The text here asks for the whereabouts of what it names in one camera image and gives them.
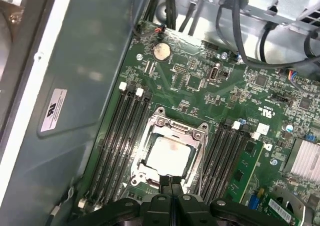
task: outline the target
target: aluminum heatsink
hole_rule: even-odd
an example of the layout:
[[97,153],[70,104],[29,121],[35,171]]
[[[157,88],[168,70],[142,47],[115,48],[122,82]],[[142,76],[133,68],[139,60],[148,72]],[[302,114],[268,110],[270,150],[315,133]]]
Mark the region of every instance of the aluminum heatsink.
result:
[[300,178],[313,182],[320,182],[319,157],[319,145],[302,139],[297,139],[285,170]]

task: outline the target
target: gray metal panel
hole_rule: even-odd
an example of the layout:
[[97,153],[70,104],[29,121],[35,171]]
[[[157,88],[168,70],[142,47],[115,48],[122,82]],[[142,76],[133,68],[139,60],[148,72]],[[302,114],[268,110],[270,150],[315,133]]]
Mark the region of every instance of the gray metal panel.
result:
[[[129,2],[71,0],[0,209],[1,226],[44,225],[83,173],[130,41]],[[55,88],[68,90],[63,109],[57,127],[41,133]]]
[[11,47],[11,35],[8,23],[0,11],[0,80],[5,70]]

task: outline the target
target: wire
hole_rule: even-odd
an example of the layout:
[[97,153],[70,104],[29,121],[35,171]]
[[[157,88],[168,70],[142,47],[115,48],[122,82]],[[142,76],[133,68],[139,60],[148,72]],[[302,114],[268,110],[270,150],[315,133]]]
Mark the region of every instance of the wire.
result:
[[259,54],[260,54],[261,61],[263,61],[265,63],[267,62],[266,55],[264,53],[265,52],[265,44],[266,44],[265,42],[267,40],[267,37],[268,37],[269,33],[272,30],[276,29],[277,26],[278,26],[278,24],[276,24],[276,23],[274,23],[272,21],[268,21],[265,24],[265,26],[263,27],[264,33],[263,33],[263,35],[261,37],[261,40],[260,40]]
[[134,7],[135,7],[135,2],[136,0],[131,0],[131,3],[130,3],[130,11],[129,11],[129,17],[130,17],[130,23],[131,23],[131,28],[132,28],[132,31],[134,33],[134,35],[136,35],[138,38],[142,38],[142,37],[147,37],[147,36],[150,36],[154,33],[156,33],[154,30],[153,31],[150,31],[150,32],[147,32],[147,33],[144,33],[144,34],[141,34],[137,31],[136,29],[136,26],[135,26],[135,19],[134,19]]
[[176,18],[177,18],[177,8],[175,4],[176,0],[170,0],[170,10],[171,10],[171,17],[172,17],[172,29],[176,29]]
[[233,8],[232,8],[232,27],[233,27],[233,35],[236,42],[236,46],[238,48],[239,54],[241,55],[244,64],[253,68],[259,69],[279,69],[279,68],[292,68],[292,67],[302,67],[309,63],[314,63],[320,60],[320,55],[311,59],[305,59],[302,61],[285,63],[285,64],[267,64],[264,62],[253,62],[247,58],[246,51],[244,48],[244,43],[242,39],[241,33],[241,25],[240,25],[240,8],[241,8],[241,0],[233,0]]
[[227,39],[225,38],[224,34],[222,33],[221,31],[221,28],[220,28],[220,19],[221,19],[221,16],[222,16],[222,9],[223,8],[230,8],[229,4],[227,2],[224,2],[223,4],[221,4],[218,8],[218,12],[216,14],[216,19],[215,19],[215,30],[218,34],[218,37],[223,41],[223,43],[227,46],[227,48],[229,48],[230,50],[233,51],[234,54],[237,54],[238,51],[237,50],[234,50],[234,47],[227,41]]
[[192,17],[192,14],[194,12],[194,10],[196,9],[196,6],[197,4],[194,3],[194,2],[190,2],[190,5],[189,5],[189,8],[188,8],[188,11],[185,15],[185,19],[184,21],[182,22],[180,28],[179,28],[179,32],[183,32],[188,24],[188,22],[190,21],[191,17]]
[[[310,45],[310,41],[311,39],[316,39],[318,37],[318,31],[320,30],[320,28],[317,28],[313,31],[310,31],[309,34],[306,36],[305,40],[304,40],[304,44],[303,44],[303,49],[305,52],[305,55],[310,59],[312,57],[315,57],[315,54],[313,53],[312,49],[311,49],[311,45]],[[314,62],[317,66],[320,67],[320,62],[316,61]]]
[[310,95],[315,95],[315,96],[318,96],[320,95],[320,93],[314,93],[313,91],[308,91],[308,90],[305,90],[303,89],[300,85],[298,85],[296,82],[294,82],[294,78],[295,76],[297,75],[298,73],[293,71],[293,70],[290,70],[289,71],[289,74],[288,74],[288,79],[290,81],[290,83],[295,87],[297,88],[299,91],[303,92],[303,93],[306,93],[306,94],[310,94]]
[[144,20],[153,21],[159,0],[150,0],[144,15]]

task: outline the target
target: white label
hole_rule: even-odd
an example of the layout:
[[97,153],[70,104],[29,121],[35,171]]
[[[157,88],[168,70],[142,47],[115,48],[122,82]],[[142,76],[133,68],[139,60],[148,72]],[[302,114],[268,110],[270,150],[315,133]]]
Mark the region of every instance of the white label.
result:
[[59,119],[59,115],[66,98],[67,90],[54,89],[48,110],[41,127],[41,132],[53,130]]
[[291,215],[281,208],[273,199],[270,199],[269,206],[278,213],[288,224],[291,222]]

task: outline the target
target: green circuit board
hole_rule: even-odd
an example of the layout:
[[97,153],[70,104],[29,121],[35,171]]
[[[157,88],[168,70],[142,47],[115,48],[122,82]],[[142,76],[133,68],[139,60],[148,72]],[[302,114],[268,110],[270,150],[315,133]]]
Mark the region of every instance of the green circuit board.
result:
[[[142,23],[145,31],[153,28],[151,23]],[[159,41],[170,47],[170,57],[164,61],[154,56],[153,49]],[[214,66],[218,66],[218,73],[212,77]],[[306,90],[320,90],[316,82],[299,77],[296,80]],[[258,140],[250,140],[254,142],[250,153],[240,154],[233,173],[241,172],[241,177],[231,178],[226,191],[233,201],[248,204],[252,191],[264,188],[269,192],[274,185],[289,189],[306,201],[310,194],[320,197],[318,184],[301,180],[293,185],[283,174],[295,139],[306,135],[320,137],[320,100],[294,88],[285,72],[249,68],[223,48],[166,29],[161,39],[152,35],[132,40],[79,187],[78,199],[86,196],[90,186],[103,139],[117,107],[121,82],[135,82],[138,87],[148,88],[152,98],[147,116],[161,106],[168,117],[185,124],[198,126],[206,122],[208,145],[214,140],[219,123],[226,118],[241,121],[252,133],[259,124],[268,126]],[[290,134],[284,132],[288,124],[293,126]],[[142,200],[145,195],[158,192],[146,184],[129,184],[138,144],[137,141],[130,155],[121,188],[117,189],[118,197]],[[271,150],[264,147],[266,144],[272,145]],[[315,222],[319,221],[318,208]]]

